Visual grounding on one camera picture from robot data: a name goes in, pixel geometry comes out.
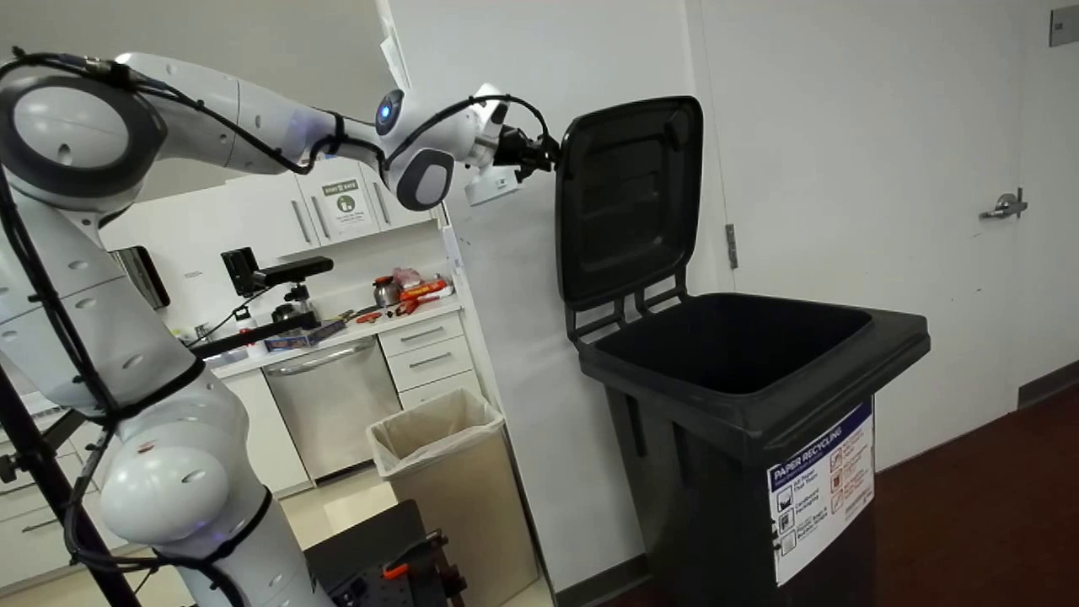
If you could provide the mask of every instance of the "black trash bin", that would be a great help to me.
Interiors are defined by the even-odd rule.
[[[658,97],[569,125],[560,285],[609,384],[664,604],[873,604],[873,390],[928,353],[911,314],[689,298],[703,107]]]

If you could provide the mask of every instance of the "wooden floor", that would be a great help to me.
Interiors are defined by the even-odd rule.
[[[1079,607],[1079,390],[881,477],[876,607]]]

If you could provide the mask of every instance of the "white door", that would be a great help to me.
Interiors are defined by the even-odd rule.
[[[1023,181],[1033,201],[1023,239],[1020,379],[1079,360],[1079,44],[1049,46],[1049,9],[1033,0],[1023,113]]]
[[[1023,0],[689,0],[745,294],[928,314],[881,466],[1017,409]]]

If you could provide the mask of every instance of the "trash bin lid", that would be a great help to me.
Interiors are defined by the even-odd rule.
[[[558,184],[560,289],[588,309],[682,272],[703,198],[696,97],[603,107],[569,125]]]

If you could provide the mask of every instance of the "robotic arm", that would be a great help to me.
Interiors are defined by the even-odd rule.
[[[281,505],[246,463],[246,412],[196,360],[99,247],[99,226],[136,201],[156,157],[199,157],[243,172],[308,172],[337,153],[374,166],[410,210],[447,198],[452,169],[555,169],[558,146],[504,125],[513,94],[480,94],[424,113],[406,92],[374,125],[317,110],[234,74],[122,53],[84,60],[16,53],[0,69],[0,353],[31,384],[110,434],[105,522],[162,560],[101,570],[184,568],[214,604],[326,604]]]

